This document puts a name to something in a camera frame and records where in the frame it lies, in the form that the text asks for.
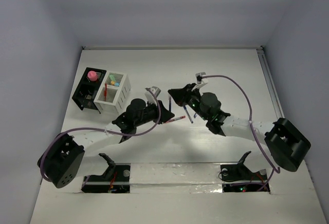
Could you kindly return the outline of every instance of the black mount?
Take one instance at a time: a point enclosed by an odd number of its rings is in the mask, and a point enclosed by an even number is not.
[[[106,154],[100,153],[108,168],[102,175],[84,177],[81,191],[84,193],[128,193],[130,191],[130,165],[116,165]]]
[[[236,164],[221,164],[221,172],[218,175],[222,181],[235,182],[238,180],[255,180],[258,178],[257,174],[260,172],[253,173],[245,165],[244,162],[251,151],[246,152]]]
[[[56,188],[66,186],[75,178],[83,155],[83,146],[77,145],[68,134],[51,147],[44,161],[44,171]]]

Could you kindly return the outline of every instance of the white table surface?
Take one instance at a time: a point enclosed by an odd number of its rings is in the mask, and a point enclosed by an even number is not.
[[[71,96],[86,67],[126,72],[132,85],[129,102],[144,98],[145,87],[158,86],[162,90],[158,98],[165,106],[167,90],[195,82],[196,73],[224,74],[246,91],[255,121],[277,119],[255,50],[85,50]],[[208,91],[217,95],[223,111],[248,117],[243,95],[228,80],[210,79],[202,88],[202,92]],[[176,116],[185,114],[175,104],[172,110]],[[70,99],[62,130],[104,127],[113,119],[90,109],[80,111]],[[138,131],[150,126],[146,124]],[[184,119],[158,126],[147,135],[108,146],[102,152],[116,163],[196,163],[237,161],[249,150],[259,153],[254,142],[213,135],[197,118],[194,124]],[[274,175],[271,194],[74,193],[81,181],[81,177],[76,178],[62,189],[43,181],[31,223],[326,223],[304,162],[296,173],[282,170]]]

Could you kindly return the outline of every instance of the white box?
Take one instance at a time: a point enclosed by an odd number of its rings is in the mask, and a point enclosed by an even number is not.
[[[115,77],[116,83],[120,85],[111,85],[110,75]],[[106,99],[104,96],[105,83],[107,84]],[[96,94],[94,104],[99,112],[120,115],[124,112],[125,103],[130,93],[131,85],[126,73],[106,70],[105,77]]]

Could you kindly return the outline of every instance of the gray wall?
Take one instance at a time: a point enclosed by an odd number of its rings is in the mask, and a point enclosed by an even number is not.
[[[306,162],[329,219],[329,0],[295,0],[266,44],[287,118],[312,143]]]
[[[0,223],[29,223],[81,47],[52,0],[0,0]]]
[[[58,0],[84,46],[263,45],[291,0]]]

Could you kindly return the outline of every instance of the green object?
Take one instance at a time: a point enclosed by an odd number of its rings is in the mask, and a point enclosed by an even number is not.
[[[115,77],[114,77],[112,74],[110,74],[108,77],[109,77],[109,79],[111,79],[111,81],[116,82],[116,81],[115,81]]]

